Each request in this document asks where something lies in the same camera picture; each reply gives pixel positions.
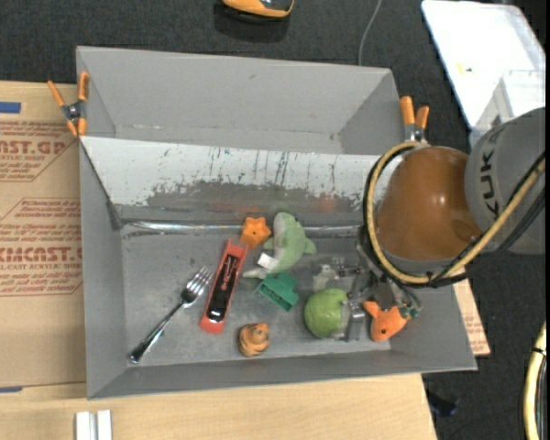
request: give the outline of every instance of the fork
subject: fork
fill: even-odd
[[[192,279],[187,282],[185,288],[181,291],[180,300],[171,309],[170,312],[161,320],[155,328],[148,333],[142,342],[128,355],[128,360],[131,363],[137,364],[140,359],[147,353],[150,348],[155,344],[159,338],[165,332],[165,327],[169,324],[171,318],[177,313],[180,308],[187,308],[198,299],[198,297],[204,293],[204,289],[208,283],[212,280],[214,273],[208,270],[208,268],[201,268]]]

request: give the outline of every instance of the cable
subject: cable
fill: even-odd
[[[373,249],[373,252],[378,259],[383,270],[388,273],[393,279],[396,279],[404,284],[422,284],[427,285],[439,276],[440,278],[450,278],[458,273],[464,266],[466,266],[472,259],[474,259],[477,254],[492,240],[492,238],[501,230],[503,224],[508,220],[512,212],[518,207],[521,203],[523,197],[528,193],[528,191],[535,184],[536,180],[540,177],[545,171],[545,155],[543,154],[535,164],[530,168],[528,175],[520,182],[519,187],[516,189],[516,193],[508,201],[507,205],[504,207],[503,211],[499,217],[493,222],[487,231],[485,231],[480,239],[469,247],[457,257],[451,263],[446,270],[439,272],[438,274],[431,274],[425,276],[412,275],[394,267],[389,260],[385,257],[383,251],[381,250],[380,243],[377,238],[377,231],[375,227],[375,215],[374,215],[374,206],[373,206],[373,195],[375,191],[375,184],[377,183],[381,172],[385,169],[387,164],[398,156],[400,153],[403,153],[407,150],[415,148],[426,148],[429,147],[427,144],[420,144],[415,141],[403,142],[383,154],[371,170],[369,180],[368,180],[368,189],[365,201],[365,221],[367,224],[368,236],[370,239],[370,244]]]
[[[370,20],[367,23],[367,27],[365,28],[365,32],[363,32],[363,35],[360,39],[360,45],[358,47],[358,65],[363,64],[363,48],[365,46],[365,39],[367,38],[367,35],[370,31],[370,28],[373,26],[373,22],[375,21],[375,18],[377,17],[377,14],[379,12],[379,9],[381,7],[381,3],[383,0],[377,0],[377,5],[375,6],[375,10],[373,11],[372,16],[370,17]]]
[[[537,400],[542,392],[542,380],[546,362],[546,322],[542,325],[540,334],[535,341],[528,364],[523,390],[523,424],[528,440],[541,440],[542,427],[538,428],[537,417],[541,417],[541,400]]]

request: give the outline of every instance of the stain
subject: stain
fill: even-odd
[[[279,183],[261,185],[224,181],[198,181],[159,184],[148,198],[148,206],[183,212],[223,212],[242,214],[354,212],[360,196],[341,197],[335,192],[315,195],[305,189],[282,187]]]

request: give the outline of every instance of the white object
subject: white object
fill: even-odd
[[[259,264],[261,268],[265,268],[266,270],[273,269],[275,266],[277,266],[278,263],[278,260],[265,253],[261,253],[257,261],[257,264]]]
[[[77,412],[74,433],[74,440],[112,440],[112,412]]]
[[[470,129],[491,128],[504,75],[513,117],[545,105],[545,54],[518,7],[424,0],[422,12]]]

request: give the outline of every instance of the orange clamp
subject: orange clamp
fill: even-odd
[[[67,119],[67,127],[74,137],[85,135],[87,130],[87,122],[82,116],[82,105],[88,100],[89,91],[88,83],[90,75],[87,71],[83,71],[78,81],[78,101],[75,104],[65,104],[60,91],[51,80],[47,81],[47,86],[50,88],[55,102],[62,109],[65,118]]]

